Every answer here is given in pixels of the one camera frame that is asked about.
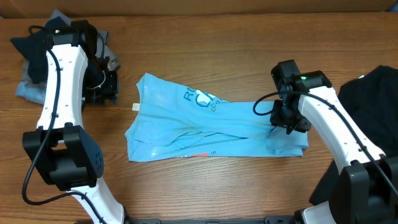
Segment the light blue t-shirt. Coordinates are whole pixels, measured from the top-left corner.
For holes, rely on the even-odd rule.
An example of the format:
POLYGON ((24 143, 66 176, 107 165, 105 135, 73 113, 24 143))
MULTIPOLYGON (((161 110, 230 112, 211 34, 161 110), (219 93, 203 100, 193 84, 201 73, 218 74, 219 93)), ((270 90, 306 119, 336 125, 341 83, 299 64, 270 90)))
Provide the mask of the light blue t-shirt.
POLYGON ((126 131, 133 162, 174 157, 297 157, 308 137, 271 125, 253 102, 228 102, 146 73, 137 83, 138 114, 126 131))

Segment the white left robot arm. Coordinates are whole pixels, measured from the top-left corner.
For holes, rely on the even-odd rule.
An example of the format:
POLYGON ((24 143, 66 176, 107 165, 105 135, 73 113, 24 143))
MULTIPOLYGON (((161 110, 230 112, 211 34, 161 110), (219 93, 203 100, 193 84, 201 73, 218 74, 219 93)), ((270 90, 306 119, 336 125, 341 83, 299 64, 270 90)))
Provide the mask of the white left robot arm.
POLYGON ((75 198, 92 223, 129 223, 125 207, 104 180, 102 150, 83 127, 83 104, 114 101, 119 90, 109 58, 96 56, 99 39, 85 20, 44 29, 39 44, 47 57, 46 96, 35 131, 22 137, 31 159, 25 179, 37 171, 47 185, 59 189, 60 198, 75 198))

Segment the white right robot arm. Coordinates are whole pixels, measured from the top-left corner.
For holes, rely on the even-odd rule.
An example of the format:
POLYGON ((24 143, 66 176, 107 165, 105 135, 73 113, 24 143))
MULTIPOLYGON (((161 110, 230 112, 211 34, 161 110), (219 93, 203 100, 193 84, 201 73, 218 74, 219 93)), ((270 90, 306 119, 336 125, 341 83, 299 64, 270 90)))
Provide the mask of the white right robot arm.
POLYGON ((286 60, 271 75, 279 94, 271 124, 288 134, 313 126, 339 172, 330 198, 296 211, 291 222, 397 223, 397 158, 387 157, 358 128, 323 72, 301 73, 286 60))

